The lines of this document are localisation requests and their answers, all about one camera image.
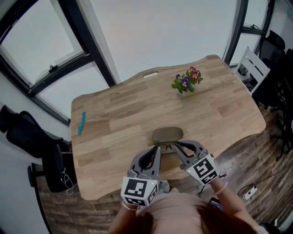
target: wooden floor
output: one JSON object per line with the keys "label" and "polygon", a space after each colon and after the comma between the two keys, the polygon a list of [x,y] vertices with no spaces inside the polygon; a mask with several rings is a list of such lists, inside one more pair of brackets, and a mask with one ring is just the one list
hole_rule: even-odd
{"label": "wooden floor", "polygon": [[[263,110],[266,129],[261,134],[247,137],[226,150],[216,163],[220,170],[227,171],[226,181],[230,188],[238,192],[243,186],[258,182],[293,163],[293,152],[285,154],[276,162],[280,154],[281,141],[270,139],[270,135],[280,131],[275,126],[278,113]],[[247,203],[247,209],[258,222],[272,222],[278,218],[278,226],[293,210],[293,166],[272,178],[258,184],[258,191]],[[85,201],[78,186],[74,193],[51,193],[45,177],[37,179],[41,203],[50,228],[54,234],[101,234],[107,230],[120,208],[119,191],[99,200]],[[169,181],[180,192],[197,194],[201,186],[191,177]],[[209,201],[212,196],[209,186],[201,198]]]}

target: red hair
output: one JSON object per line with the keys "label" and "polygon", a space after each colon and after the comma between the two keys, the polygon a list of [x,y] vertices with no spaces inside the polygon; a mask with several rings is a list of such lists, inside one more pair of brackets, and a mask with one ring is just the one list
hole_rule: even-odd
{"label": "red hair", "polygon": [[[204,234],[257,234],[245,221],[222,212],[216,206],[206,204],[196,206],[201,216],[201,228]],[[152,234],[156,223],[150,213],[138,215],[136,219],[126,221],[124,226],[113,234]]]}

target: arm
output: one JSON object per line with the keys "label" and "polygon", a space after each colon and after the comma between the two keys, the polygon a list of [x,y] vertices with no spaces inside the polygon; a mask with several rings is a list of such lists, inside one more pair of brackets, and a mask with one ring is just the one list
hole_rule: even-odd
{"label": "arm", "polygon": [[[225,183],[217,177],[213,181],[210,182],[210,185],[214,192],[219,191]],[[257,226],[257,223],[253,220],[253,218],[248,214],[245,205],[241,201],[240,197],[236,195],[235,192],[233,192],[228,187],[223,190],[220,194],[218,194],[218,199],[223,206],[224,212],[234,215],[238,217],[239,219],[244,220],[251,226]]]}
{"label": "arm", "polygon": [[[126,204],[125,205],[130,209],[137,209],[137,206]],[[121,208],[114,218],[114,221],[112,222],[110,228],[109,228],[109,234],[115,234],[117,230],[119,230],[120,227],[122,227],[126,222],[131,222],[131,220],[134,220],[136,218],[136,210],[129,210],[125,208],[123,205],[121,205]]]}

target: person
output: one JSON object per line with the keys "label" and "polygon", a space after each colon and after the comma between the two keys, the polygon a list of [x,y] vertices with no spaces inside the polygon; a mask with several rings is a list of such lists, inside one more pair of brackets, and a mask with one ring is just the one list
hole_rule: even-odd
{"label": "person", "polygon": [[210,183],[223,211],[200,198],[176,192],[158,194],[144,209],[123,203],[110,234],[268,234],[241,199],[219,177]]}

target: green leaves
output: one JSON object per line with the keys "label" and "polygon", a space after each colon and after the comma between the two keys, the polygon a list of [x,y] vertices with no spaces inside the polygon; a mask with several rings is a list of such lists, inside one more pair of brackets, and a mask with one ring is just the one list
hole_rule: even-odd
{"label": "green leaves", "polygon": [[190,92],[194,92],[194,88],[192,86],[189,87]]}

